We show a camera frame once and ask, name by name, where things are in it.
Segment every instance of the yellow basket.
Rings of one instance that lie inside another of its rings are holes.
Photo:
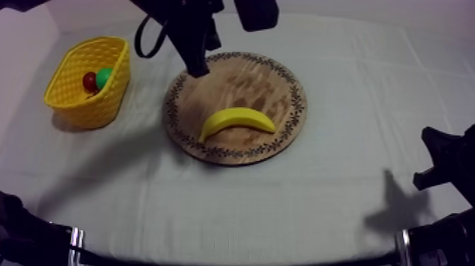
[[[112,68],[104,88],[93,96],[83,87],[89,71]],[[130,80],[129,44],[118,37],[97,37],[72,47],[49,82],[45,103],[67,122],[83,129],[113,121]]]

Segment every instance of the banana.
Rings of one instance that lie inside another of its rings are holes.
[[[204,143],[207,137],[231,126],[252,127],[269,133],[276,131],[276,126],[272,120],[262,112],[251,108],[227,108],[215,112],[206,119],[201,128],[199,142]]]

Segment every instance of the round wooden board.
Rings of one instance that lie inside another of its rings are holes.
[[[206,61],[210,74],[195,79],[183,71],[165,97],[165,126],[182,149],[203,161],[235,166],[272,157],[297,137],[307,117],[307,98],[292,72],[272,59],[246,52],[215,54]],[[204,121],[231,107],[263,112],[276,132],[233,127],[198,143]]]

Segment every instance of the green ball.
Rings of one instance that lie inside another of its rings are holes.
[[[95,75],[95,85],[97,85],[100,90],[104,88],[111,73],[112,73],[111,68],[105,68],[105,69],[99,70],[99,72]]]

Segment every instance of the white table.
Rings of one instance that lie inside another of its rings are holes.
[[[138,24],[61,36],[0,149],[1,190],[50,221],[84,229],[87,248],[175,262],[323,262],[385,252],[396,231],[469,207],[451,185],[417,192],[412,175],[431,166],[425,126],[461,134],[475,123],[475,45],[291,14],[273,30],[246,33],[237,16],[217,16],[223,48],[215,52],[284,63],[309,105],[283,153],[223,168],[188,157],[164,132],[162,99],[184,68],[169,42],[152,60],[131,50],[131,83],[103,129],[75,132],[42,102],[70,46],[96,35],[133,45]],[[157,35],[148,27],[147,47]]]

